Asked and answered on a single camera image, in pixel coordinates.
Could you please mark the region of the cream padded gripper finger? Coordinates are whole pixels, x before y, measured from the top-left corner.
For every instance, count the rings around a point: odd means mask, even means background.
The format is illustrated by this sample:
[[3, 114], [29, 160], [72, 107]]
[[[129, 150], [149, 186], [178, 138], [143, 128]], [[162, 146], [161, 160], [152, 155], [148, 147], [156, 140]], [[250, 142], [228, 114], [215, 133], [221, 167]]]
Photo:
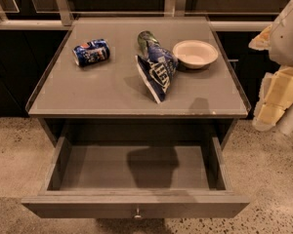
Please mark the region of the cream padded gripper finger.
[[254, 109], [252, 125], [260, 132], [270, 130], [293, 104], [293, 67], [282, 65], [276, 73], [266, 73]]
[[269, 50], [271, 48], [270, 34], [272, 27], [269, 25], [253, 38], [248, 47], [257, 51]]

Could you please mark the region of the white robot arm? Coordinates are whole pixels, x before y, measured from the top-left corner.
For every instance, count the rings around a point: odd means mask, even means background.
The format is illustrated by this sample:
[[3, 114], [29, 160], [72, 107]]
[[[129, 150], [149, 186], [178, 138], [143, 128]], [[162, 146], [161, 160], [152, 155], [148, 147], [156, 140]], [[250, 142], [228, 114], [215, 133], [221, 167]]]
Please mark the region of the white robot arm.
[[275, 73], [266, 73], [262, 80], [252, 125], [261, 132], [278, 127], [289, 135], [293, 132], [293, 0], [251, 40], [249, 47], [268, 50], [270, 60], [280, 65]]

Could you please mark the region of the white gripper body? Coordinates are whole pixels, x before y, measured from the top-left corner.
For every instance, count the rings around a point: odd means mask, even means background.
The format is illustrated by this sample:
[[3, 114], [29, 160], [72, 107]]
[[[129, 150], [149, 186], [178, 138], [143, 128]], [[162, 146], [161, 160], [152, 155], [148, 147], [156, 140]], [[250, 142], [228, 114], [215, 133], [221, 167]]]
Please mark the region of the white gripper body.
[[290, 0], [272, 23], [270, 59], [293, 66], [293, 0]]

